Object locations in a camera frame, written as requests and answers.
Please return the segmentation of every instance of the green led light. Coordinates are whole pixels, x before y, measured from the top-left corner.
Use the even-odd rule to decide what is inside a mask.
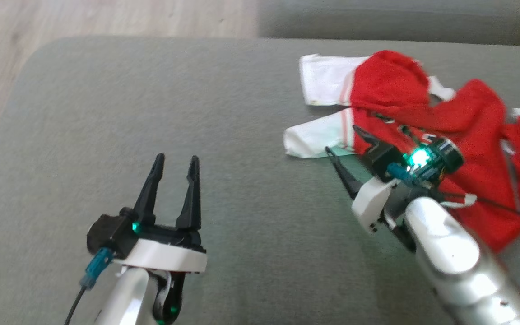
[[[409,165],[415,167],[424,167],[431,159],[429,153],[424,149],[415,150],[409,157]]]
[[[142,227],[140,227],[140,223],[139,223],[139,222],[134,222],[134,223],[132,224],[132,230],[133,230],[136,234],[138,234],[138,233],[140,232],[141,228],[142,228]]]

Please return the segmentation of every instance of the white plastic mount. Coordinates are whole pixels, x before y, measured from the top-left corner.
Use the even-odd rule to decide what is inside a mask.
[[[390,191],[397,184],[397,179],[383,183],[377,177],[372,177],[359,190],[351,207],[354,216],[361,226],[370,234],[374,231],[375,222],[380,218],[380,213],[388,200]]]
[[[175,272],[204,272],[208,257],[200,251],[139,239],[128,257],[114,263]]]

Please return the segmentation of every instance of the robotic arm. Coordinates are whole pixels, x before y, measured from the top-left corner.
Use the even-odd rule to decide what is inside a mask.
[[[155,224],[153,207],[163,175],[163,153],[157,155],[134,208],[118,216],[103,214],[87,233],[87,249],[95,255],[80,281],[81,294],[95,285],[107,264],[122,265],[122,272],[105,306],[99,325],[169,325],[178,318],[182,288],[188,273],[206,270],[208,258],[198,230],[200,218],[200,162],[193,156],[188,170],[188,191],[175,227]]]
[[[362,160],[372,179],[362,185],[330,148],[326,152],[354,199],[351,209],[361,226],[374,234],[378,224],[386,225],[415,254],[435,298],[458,324],[520,325],[520,290],[478,236],[440,203],[439,183],[464,162],[458,148],[446,138],[428,145],[413,138],[419,148],[406,155],[354,128],[371,144]],[[392,195],[403,186],[409,191],[404,200]]]

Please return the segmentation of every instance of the wire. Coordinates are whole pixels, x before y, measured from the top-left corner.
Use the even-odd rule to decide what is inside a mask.
[[[166,288],[159,292],[158,299],[162,302],[162,307],[166,302],[167,295],[170,293],[170,288],[172,286],[172,274],[170,271],[166,271]]]
[[[76,297],[76,300],[74,300],[74,304],[72,305],[72,309],[70,309],[70,313],[68,313],[68,317],[65,319],[64,325],[68,325],[72,319],[72,316],[74,316],[74,311],[76,311],[76,307],[79,304],[79,301],[81,300],[81,296],[83,296],[83,293],[85,292],[86,287],[81,287],[80,292],[78,293],[78,296]]]
[[[74,300],[74,304],[72,305],[72,309],[70,309],[70,313],[68,313],[68,317],[65,320],[64,325],[68,325],[74,316],[74,311],[78,306],[79,301],[81,300],[81,296],[85,290],[91,290],[93,286],[95,286],[96,281],[98,280],[99,275],[110,265],[111,261],[114,259],[114,252],[108,248],[102,247],[97,251],[95,256],[91,259],[87,268],[85,268],[85,275],[80,280],[81,290]]]
[[[464,196],[466,194],[458,194],[458,193],[447,193],[447,192],[439,192],[440,194],[442,195],[445,195],[445,196],[448,196],[448,197],[462,197],[464,198]],[[483,197],[477,197],[477,202],[482,202],[482,203],[486,203],[486,204],[489,204],[489,205],[492,205],[492,206],[495,206],[497,208],[500,208],[500,209],[503,209],[503,210],[506,210],[508,212],[513,212],[514,214],[518,214],[520,216],[520,211],[518,210],[515,210],[513,208],[509,208],[508,206],[506,205],[502,205],[500,203],[497,203],[493,200],[489,200],[487,198],[483,198]]]

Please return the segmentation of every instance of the blue cable connector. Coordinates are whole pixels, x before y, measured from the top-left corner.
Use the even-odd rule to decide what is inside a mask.
[[[95,286],[95,282],[98,280],[99,275],[110,265],[114,259],[112,250],[102,248],[91,259],[87,268],[85,268],[85,275],[80,280],[80,286],[86,290],[91,290]]]
[[[402,167],[399,164],[396,164],[395,162],[391,162],[388,167],[386,167],[386,171],[388,171],[389,174],[391,174],[393,177],[400,179],[408,186],[414,186],[418,184],[418,180],[414,175],[410,175],[409,172],[407,172],[406,168]]]

